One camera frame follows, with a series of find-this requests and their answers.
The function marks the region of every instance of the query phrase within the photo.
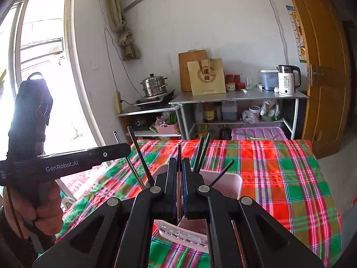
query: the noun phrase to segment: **poster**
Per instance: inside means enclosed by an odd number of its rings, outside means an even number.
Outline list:
[[[295,8],[292,6],[286,6],[288,10],[290,20],[292,23],[292,28],[294,29],[296,46],[297,46],[297,53],[299,55],[300,62],[306,63],[306,52],[305,52],[305,42],[304,37],[302,36],[302,30],[299,22],[299,18],[297,17],[297,13]]]

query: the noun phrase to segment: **white kettle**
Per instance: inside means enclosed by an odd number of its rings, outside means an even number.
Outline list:
[[[295,65],[279,65],[277,67],[279,80],[279,94],[292,97],[297,87],[301,86],[301,71]],[[295,85],[295,76],[293,71],[297,71],[299,83]]]

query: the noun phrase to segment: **wooden cutting board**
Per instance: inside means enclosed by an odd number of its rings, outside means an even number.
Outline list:
[[[206,59],[206,50],[196,50],[196,51],[189,51],[185,53],[179,53],[178,64],[180,66],[181,92],[192,91],[187,62],[203,60],[203,59]]]

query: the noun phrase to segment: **wooden door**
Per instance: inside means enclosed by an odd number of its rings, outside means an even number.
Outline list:
[[[349,112],[351,70],[346,37],[331,0],[292,0],[305,40],[308,102],[303,139],[317,158],[339,149]]]

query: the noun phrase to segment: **silver screw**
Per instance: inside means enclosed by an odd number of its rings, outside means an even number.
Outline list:
[[[119,200],[117,198],[110,198],[107,200],[107,204],[111,207],[117,205],[119,203]]]
[[[202,193],[206,193],[210,190],[210,187],[209,186],[206,186],[206,185],[201,185],[199,187],[199,191],[202,192]]]
[[[161,191],[161,187],[157,185],[154,185],[150,188],[151,193],[159,193],[160,191]]]
[[[253,200],[250,197],[242,198],[242,204],[251,205],[252,203],[253,203]]]

